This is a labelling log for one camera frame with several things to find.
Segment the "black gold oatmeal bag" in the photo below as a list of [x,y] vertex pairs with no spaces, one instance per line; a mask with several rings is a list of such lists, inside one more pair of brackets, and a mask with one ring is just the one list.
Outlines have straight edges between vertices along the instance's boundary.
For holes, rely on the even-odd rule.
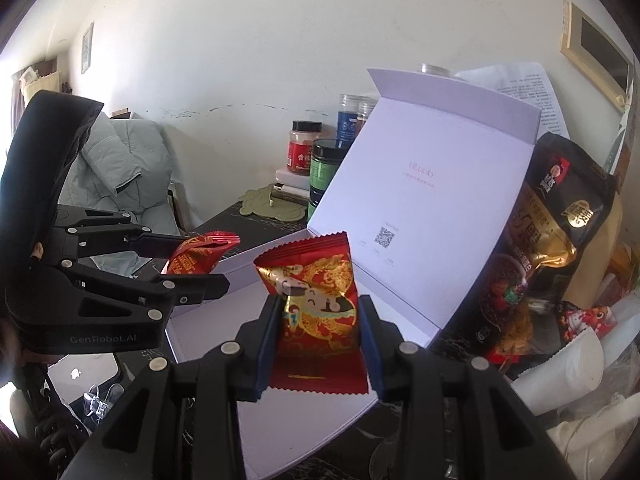
[[525,299],[564,292],[614,197],[614,177],[576,143],[550,132],[537,141],[495,250],[464,300],[465,353],[494,348]]

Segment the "green black jar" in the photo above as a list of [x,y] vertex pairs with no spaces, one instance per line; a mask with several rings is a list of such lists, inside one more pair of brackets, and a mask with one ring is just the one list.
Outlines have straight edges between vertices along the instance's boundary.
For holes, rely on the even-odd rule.
[[328,189],[352,144],[337,139],[319,139],[311,149],[309,200],[307,219],[310,220],[322,196]]

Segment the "green leaf coaster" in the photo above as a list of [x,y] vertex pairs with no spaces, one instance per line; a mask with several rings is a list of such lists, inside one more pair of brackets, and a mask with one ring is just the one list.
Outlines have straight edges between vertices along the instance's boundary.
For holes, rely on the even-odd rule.
[[271,185],[247,190],[240,198],[240,214],[248,217],[254,214],[260,218],[278,220],[281,222],[295,222],[306,216],[306,207],[281,200],[271,196]]

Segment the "red gold candy packet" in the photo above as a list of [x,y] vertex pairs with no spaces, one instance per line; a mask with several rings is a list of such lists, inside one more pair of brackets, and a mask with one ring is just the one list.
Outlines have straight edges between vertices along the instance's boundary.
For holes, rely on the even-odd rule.
[[344,232],[273,247],[254,260],[271,295],[284,299],[270,386],[366,394],[358,292]]

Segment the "brown paper bag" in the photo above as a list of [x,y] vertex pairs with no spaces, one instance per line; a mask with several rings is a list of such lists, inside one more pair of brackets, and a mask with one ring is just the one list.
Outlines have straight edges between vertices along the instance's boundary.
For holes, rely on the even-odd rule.
[[614,193],[612,208],[598,232],[582,253],[563,300],[578,309],[590,309],[597,298],[606,268],[613,255],[620,226],[623,221],[623,204],[620,194]]

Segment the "lavender open gift box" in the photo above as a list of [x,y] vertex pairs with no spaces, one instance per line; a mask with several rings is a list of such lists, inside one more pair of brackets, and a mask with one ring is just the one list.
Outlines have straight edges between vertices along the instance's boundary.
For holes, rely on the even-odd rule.
[[[522,186],[541,111],[459,78],[370,68],[380,98],[306,227],[224,260],[221,300],[178,307],[167,336],[178,362],[236,335],[267,299],[253,260],[280,243],[346,232],[357,290],[426,347],[483,270]],[[269,388],[239,404],[247,479],[269,479],[376,403]]]

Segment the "grey puffer jacket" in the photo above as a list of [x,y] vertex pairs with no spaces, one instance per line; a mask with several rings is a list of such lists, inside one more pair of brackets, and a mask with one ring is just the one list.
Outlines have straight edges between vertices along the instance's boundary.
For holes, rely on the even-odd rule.
[[99,114],[70,166],[58,202],[124,212],[155,233],[177,235],[168,204],[171,173],[171,154],[155,122]]

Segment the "red label jar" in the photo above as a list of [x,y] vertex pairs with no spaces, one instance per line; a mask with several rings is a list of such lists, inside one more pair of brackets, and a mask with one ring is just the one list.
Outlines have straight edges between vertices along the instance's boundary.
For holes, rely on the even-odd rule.
[[322,135],[321,122],[294,120],[288,137],[288,161],[286,166],[294,174],[308,176],[314,141]]

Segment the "blue label jar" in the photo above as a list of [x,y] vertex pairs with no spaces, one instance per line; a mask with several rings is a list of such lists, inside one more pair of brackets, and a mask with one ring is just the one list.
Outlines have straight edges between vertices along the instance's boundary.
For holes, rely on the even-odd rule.
[[336,145],[347,148],[358,136],[378,100],[373,96],[342,94],[337,111]]

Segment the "white smartphone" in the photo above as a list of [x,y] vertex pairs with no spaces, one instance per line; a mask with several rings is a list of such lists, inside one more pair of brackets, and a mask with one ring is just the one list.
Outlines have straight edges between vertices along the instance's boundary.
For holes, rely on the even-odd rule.
[[102,385],[117,374],[118,365],[111,353],[70,354],[48,369],[58,396],[66,404],[71,404],[92,386]]

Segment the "small red snack packet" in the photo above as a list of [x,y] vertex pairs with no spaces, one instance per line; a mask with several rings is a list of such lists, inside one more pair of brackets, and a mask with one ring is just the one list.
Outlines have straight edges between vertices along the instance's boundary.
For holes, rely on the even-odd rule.
[[226,231],[212,231],[191,237],[178,246],[163,274],[209,274],[222,257],[240,243],[238,234]]

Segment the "printed paper sheet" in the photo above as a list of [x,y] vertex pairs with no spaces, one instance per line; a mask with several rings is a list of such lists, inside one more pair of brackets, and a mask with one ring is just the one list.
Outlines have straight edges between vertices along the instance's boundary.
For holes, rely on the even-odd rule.
[[502,63],[454,74],[470,84],[519,99],[540,109],[538,136],[550,132],[570,137],[550,78],[538,62]]

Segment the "clear acrylic phone stand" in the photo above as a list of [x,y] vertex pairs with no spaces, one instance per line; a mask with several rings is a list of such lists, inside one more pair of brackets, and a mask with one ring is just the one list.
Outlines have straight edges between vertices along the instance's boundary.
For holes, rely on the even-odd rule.
[[111,411],[124,392],[125,388],[121,384],[110,385],[106,393],[103,394],[100,393],[100,388],[97,385],[93,385],[82,395],[85,414],[100,422]]

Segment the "white rolled tube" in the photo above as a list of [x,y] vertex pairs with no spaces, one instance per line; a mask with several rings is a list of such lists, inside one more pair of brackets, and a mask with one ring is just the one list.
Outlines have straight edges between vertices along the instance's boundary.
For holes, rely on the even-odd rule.
[[548,361],[523,372],[511,387],[534,415],[562,408],[596,390],[604,355],[594,330],[583,330]]

